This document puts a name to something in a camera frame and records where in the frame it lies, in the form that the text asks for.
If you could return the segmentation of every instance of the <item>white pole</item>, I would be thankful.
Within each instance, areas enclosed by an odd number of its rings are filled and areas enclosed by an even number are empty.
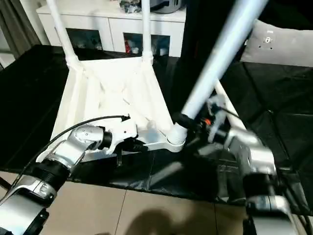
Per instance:
[[[259,17],[268,0],[237,0],[226,24],[193,88],[182,113],[195,118],[203,104],[211,96],[217,81],[226,72],[239,48],[250,32],[254,20]],[[182,144],[187,130],[177,123],[168,133],[171,144]]]
[[[142,0],[142,24],[143,24],[143,52],[142,59],[143,61],[153,63],[153,55],[151,50],[151,30],[150,30],[150,0]]]
[[[217,81],[216,85],[215,85],[215,91],[217,94],[222,94],[225,98],[225,107],[227,108],[227,110],[231,111],[232,113],[238,115],[235,107],[233,106],[232,102],[230,101],[226,91],[224,90],[223,86],[221,85],[220,81]],[[232,114],[226,114],[227,115],[227,119],[230,123],[231,126],[233,127],[238,127],[241,129],[245,129],[245,125],[244,123],[238,119],[237,117],[233,116]]]
[[[62,22],[55,0],[47,0],[47,4],[50,8],[51,15],[54,20],[55,28],[58,32],[58,36],[60,38],[64,53],[65,53],[66,61],[70,63],[72,60],[78,60],[73,50],[72,44],[70,43],[67,31]]]

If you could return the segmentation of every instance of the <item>beige floor tile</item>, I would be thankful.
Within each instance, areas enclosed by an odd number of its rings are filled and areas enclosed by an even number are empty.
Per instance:
[[[244,207],[215,205],[218,235],[242,235],[243,220],[246,217]]]
[[[214,205],[127,191],[116,235],[215,235]]]
[[[16,174],[0,172],[12,183]],[[126,191],[66,182],[47,211],[41,235],[114,235]]]
[[[0,171],[0,177],[2,177],[3,179],[5,179],[7,182],[11,184],[17,177],[17,174]],[[0,187],[0,198],[2,198],[5,194],[6,194],[6,190]]]

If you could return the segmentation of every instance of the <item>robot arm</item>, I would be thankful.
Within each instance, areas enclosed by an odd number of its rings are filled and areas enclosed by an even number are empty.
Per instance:
[[[0,201],[0,235],[38,235],[48,219],[46,211],[57,191],[75,170],[87,150],[108,148],[107,154],[126,139],[137,136],[134,121],[128,119],[108,131],[83,125],[72,130],[30,175],[25,175]]]
[[[253,132],[230,128],[227,135],[218,133],[224,148],[236,157],[243,178],[248,215],[244,234],[298,234],[279,186],[272,151]]]

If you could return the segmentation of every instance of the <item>black tablecloth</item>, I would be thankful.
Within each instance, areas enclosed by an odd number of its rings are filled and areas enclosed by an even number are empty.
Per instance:
[[[126,57],[124,53],[78,49],[80,60]],[[154,70],[171,114],[180,111],[197,74],[193,61],[156,57]],[[0,72],[3,148],[0,170],[20,172],[48,141],[67,80],[60,47],[35,46]],[[313,179],[313,72],[310,68],[233,63],[222,84],[247,127],[274,152],[281,175],[301,201],[294,212],[311,214]],[[183,169],[155,185],[153,175],[179,161]],[[190,151],[158,150],[80,164],[71,176],[83,182],[210,202],[242,205],[237,163],[225,152],[200,157]]]

